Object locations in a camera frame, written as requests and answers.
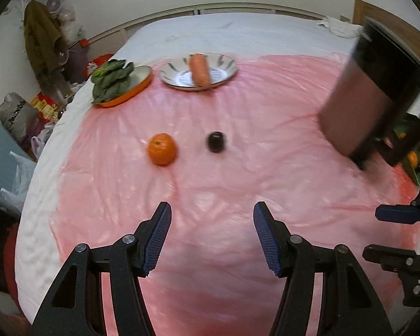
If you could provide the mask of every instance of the pink tablecloth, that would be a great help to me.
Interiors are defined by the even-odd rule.
[[[237,76],[211,92],[176,91],[156,78],[122,105],[90,109],[60,174],[52,229],[61,260],[81,242],[112,244],[166,200],[170,232],[157,268],[141,280],[157,335],[267,335],[284,279],[268,270],[253,226],[253,206],[264,200],[291,233],[319,246],[348,245],[389,306],[399,290],[396,275],[361,253],[371,243],[414,246],[418,228],[374,218],[377,205],[407,203],[414,188],[378,157],[360,171],[319,131],[316,114],[341,64],[309,56],[238,63]],[[207,149],[211,131],[225,133],[223,153]],[[169,167],[146,155],[146,143],[160,132],[179,148]],[[113,336],[108,285],[103,292]]]

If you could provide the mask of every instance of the small orange fruit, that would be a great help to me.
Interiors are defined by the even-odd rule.
[[[415,169],[415,168],[418,167],[418,158],[417,158],[417,154],[415,153],[415,151],[411,151],[408,154],[408,159],[409,159],[409,162],[410,162],[412,168]]]
[[[154,135],[146,149],[154,164],[168,165],[176,159],[176,143],[168,134],[162,133]]]

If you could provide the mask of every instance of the white bed sheet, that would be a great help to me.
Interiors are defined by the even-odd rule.
[[[156,21],[139,30],[115,55],[136,65],[196,52],[242,58],[263,55],[349,54],[355,40],[332,35],[315,21],[291,16],[222,13]],[[68,156],[90,107],[89,81],[56,125],[34,171],[16,244],[16,282],[20,306],[32,323],[61,263],[49,218],[58,204],[59,169]]]

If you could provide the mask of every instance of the brown jacket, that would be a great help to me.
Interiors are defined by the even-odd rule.
[[[36,77],[59,67],[59,53],[67,50],[58,22],[47,7],[32,0],[25,9],[25,46]]]

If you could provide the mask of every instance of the metal screw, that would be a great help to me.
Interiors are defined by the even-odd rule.
[[[87,245],[86,244],[78,244],[75,246],[75,251],[77,253],[81,253],[83,252],[85,249],[87,249]]]
[[[348,253],[348,247],[346,247],[345,245],[339,245],[338,246],[338,251],[342,254],[346,254],[346,253]]]
[[[130,243],[134,242],[134,240],[135,240],[134,235],[125,235],[125,236],[123,236],[123,242],[125,244],[130,244]]]
[[[289,240],[293,244],[300,244],[302,242],[302,238],[299,235],[291,235],[291,237],[289,238]]]

